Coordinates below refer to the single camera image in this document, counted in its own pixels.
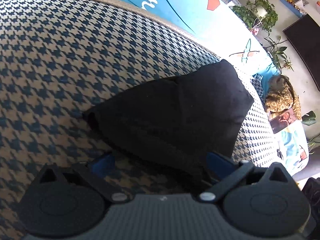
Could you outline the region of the black garment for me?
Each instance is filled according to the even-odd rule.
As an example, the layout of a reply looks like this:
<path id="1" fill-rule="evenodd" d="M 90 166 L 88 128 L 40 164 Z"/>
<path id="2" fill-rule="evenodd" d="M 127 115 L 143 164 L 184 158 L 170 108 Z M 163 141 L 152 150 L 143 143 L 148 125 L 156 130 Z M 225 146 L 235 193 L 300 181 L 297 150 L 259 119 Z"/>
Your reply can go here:
<path id="1" fill-rule="evenodd" d="M 127 89 L 82 117 L 94 135 L 145 172 L 201 191 L 210 182 L 207 154 L 232 156 L 253 102 L 222 60 Z"/>

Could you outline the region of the yellow patterned cushion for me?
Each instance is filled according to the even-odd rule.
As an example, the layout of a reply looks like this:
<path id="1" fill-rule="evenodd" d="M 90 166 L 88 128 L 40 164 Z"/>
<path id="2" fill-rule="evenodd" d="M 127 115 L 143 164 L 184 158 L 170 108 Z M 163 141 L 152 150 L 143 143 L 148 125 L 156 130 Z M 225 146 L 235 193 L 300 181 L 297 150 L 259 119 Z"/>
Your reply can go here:
<path id="1" fill-rule="evenodd" d="M 299 96 L 295 92 L 289 78 L 285 75 L 272 76 L 265 99 L 266 113 L 283 113 L 292 109 L 295 117 L 302 120 L 302 110 Z"/>

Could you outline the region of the houndstooth sofa seat cover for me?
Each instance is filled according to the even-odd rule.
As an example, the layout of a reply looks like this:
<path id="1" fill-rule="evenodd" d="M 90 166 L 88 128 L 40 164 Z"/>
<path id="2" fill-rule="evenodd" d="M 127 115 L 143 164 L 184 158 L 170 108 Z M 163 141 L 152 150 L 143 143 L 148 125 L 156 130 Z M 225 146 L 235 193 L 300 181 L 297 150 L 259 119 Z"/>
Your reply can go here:
<path id="1" fill-rule="evenodd" d="M 17 204 L 45 164 L 108 149 L 81 113 L 219 57 L 194 37 L 107 0 L 1 0 L 1 239 L 26 239 Z"/>

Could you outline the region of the black television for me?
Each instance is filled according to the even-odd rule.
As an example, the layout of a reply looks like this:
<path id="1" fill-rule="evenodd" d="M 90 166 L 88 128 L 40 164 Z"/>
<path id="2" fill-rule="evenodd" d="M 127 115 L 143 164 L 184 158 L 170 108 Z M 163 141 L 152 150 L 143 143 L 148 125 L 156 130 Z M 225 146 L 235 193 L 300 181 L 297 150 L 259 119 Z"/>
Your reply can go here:
<path id="1" fill-rule="evenodd" d="M 313 81 L 319 89 L 320 28 L 314 19 L 306 14 L 283 30 L 283 33 L 303 60 Z"/>

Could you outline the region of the green potted plant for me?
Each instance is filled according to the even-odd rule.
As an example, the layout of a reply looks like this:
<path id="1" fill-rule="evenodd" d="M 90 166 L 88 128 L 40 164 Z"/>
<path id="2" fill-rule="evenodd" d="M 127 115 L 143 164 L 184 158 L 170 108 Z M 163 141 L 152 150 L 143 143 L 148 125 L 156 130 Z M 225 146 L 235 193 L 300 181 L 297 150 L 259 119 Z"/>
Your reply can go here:
<path id="1" fill-rule="evenodd" d="M 251 32 L 261 29 L 270 33 L 278 21 L 275 6 L 268 0 L 248 0 L 245 5 L 232 6 L 231 10 Z"/>

